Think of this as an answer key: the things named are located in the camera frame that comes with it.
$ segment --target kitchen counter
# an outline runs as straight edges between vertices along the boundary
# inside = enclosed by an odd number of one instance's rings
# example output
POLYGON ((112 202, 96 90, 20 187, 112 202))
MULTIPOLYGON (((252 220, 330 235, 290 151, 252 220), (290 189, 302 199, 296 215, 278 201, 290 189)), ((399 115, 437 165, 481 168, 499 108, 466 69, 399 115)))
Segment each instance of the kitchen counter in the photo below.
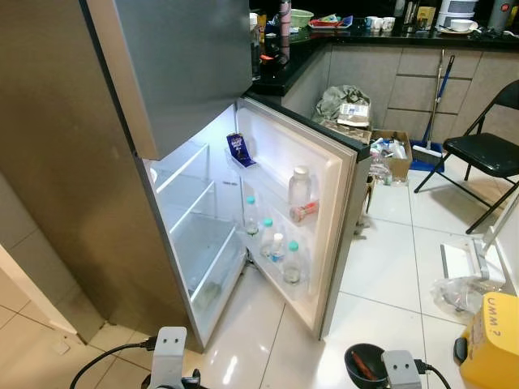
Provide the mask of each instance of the kitchen counter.
POLYGON ((312 62, 311 59, 320 55, 321 49, 328 44, 519 52, 519 39, 512 36, 509 38, 490 38, 441 34, 437 31, 405 34, 401 33, 397 26, 392 32, 376 34, 355 25, 344 32, 313 32, 309 28, 304 28, 299 34, 290 36, 290 60, 288 63, 282 68, 262 66, 261 79, 253 83, 251 90, 264 95, 284 96, 308 68, 312 62))

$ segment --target black cable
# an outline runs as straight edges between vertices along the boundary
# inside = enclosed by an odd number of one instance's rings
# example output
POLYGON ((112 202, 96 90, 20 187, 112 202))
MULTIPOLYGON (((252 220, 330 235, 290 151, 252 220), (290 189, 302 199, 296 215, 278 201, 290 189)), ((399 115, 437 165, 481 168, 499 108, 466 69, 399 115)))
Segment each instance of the black cable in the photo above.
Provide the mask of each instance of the black cable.
POLYGON ((447 389, 451 389, 451 387, 450 387, 450 385, 448 385, 448 382, 445 379, 445 377, 433 365, 427 365, 427 370, 434 371, 436 373, 436 375, 438 376, 438 378, 441 380, 441 382, 444 383, 445 387, 447 389))
POLYGON ((445 377, 433 365, 429 365, 421 359, 415 359, 414 364, 416 365, 419 374, 425 374, 426 370, 434 371, 445 387, 447 389, 451 389, 445 377))
POLYGON ((88 369, 90 369, 92 366, 94 366, 98 361, 100 361, 104 357, 107 357, 110 354, 116 353, 117 351, 124 350, 125 348, 146 348, 148 351, 152 351, 155 349, 156 342, 157 342, 157 337, 152 336, 151 338, 146 339, 144 342, 123 344, 122 346, 112 348, 111 350, 108 350, 108 351, 102 353, 100 356, 92 359, 89 363, 87 363, 85 366, 83 366, 83 369, 81 369, 78 372, 78 374, 75 375, 74 379, 72 380, 70 389, 75 389, 75 385, 78 383, 79 379, 84 374, 84 372, 87 371, 88 369))

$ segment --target black bowl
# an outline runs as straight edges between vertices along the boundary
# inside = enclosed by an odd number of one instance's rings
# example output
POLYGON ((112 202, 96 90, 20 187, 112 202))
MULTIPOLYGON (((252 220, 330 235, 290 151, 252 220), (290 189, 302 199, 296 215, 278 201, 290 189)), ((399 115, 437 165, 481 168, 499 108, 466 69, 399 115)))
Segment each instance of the black bowl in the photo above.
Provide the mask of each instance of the black bowl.
POLYGON ((346 350, 344 354, 344 362, 348 375, 357 387, 361 389, 385 389, 388 385, 388 373, 384 363, 382 362, 382 353, 384 352, 378 346, 368 343, 354 344, 346 350), (371 381, 364 378, 364 375, 358 370, 355 365, 354 358, 351 352, 354 351, 364 362, 371 372, 379 379, 371 381))

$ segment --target green bottle cap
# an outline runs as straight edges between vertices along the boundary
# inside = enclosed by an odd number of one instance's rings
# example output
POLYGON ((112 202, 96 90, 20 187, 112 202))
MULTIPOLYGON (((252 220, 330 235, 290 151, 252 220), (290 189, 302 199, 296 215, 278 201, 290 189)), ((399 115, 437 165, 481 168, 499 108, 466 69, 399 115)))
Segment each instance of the green bottle cap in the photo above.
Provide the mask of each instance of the green bottle cap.
POLYGON ((289 243, 289 250, 290 251, 297 251, 299 250, 299 245, 296 241, 290 241, 289 243))

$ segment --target stainless steel refrigerator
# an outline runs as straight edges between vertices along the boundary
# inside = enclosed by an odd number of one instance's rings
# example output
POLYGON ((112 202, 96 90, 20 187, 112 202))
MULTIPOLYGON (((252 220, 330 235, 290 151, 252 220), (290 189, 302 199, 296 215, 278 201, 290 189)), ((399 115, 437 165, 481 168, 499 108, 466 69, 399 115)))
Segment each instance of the stainless steel refrigerator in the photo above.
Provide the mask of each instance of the stainless steel refrigerator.
POLYGON ((365 146, 252 93, 243 0, 0 6, 0 167, 97 309, 208 344, 251 260, 316 338, 328 332, 365 195, 365 146), (257 164, 242 167, 240 133, 257 164), (318 213, 290 218, 295 166, 318 213), (244 199, 299 244, 302 277, 260 253, 244 199))

